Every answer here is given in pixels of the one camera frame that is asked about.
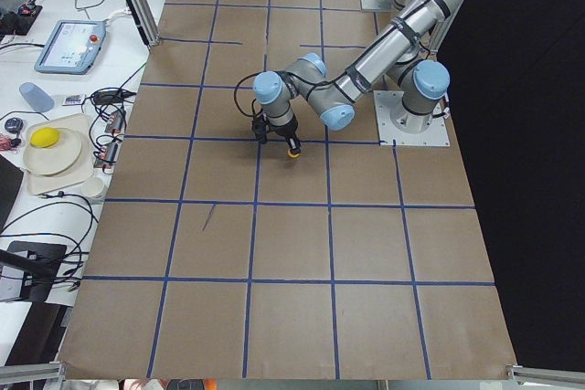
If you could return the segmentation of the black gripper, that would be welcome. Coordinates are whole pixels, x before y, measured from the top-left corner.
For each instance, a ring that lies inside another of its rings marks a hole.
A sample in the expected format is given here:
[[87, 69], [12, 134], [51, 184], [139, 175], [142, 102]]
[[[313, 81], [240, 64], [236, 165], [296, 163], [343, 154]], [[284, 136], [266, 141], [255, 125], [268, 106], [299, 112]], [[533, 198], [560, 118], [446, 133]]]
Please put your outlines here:
[[263, 114], [264, 135], [270, 132], [275, 132], [285, 139], [288, 148], [299, 148], [301, 146], [300, 140], [297, 137], [296, 130], [298, 129], [298, 121], [296, 116], [292, 113], [285, 116], [284, 120], [280, 118], [271, 118], [266, 113]]

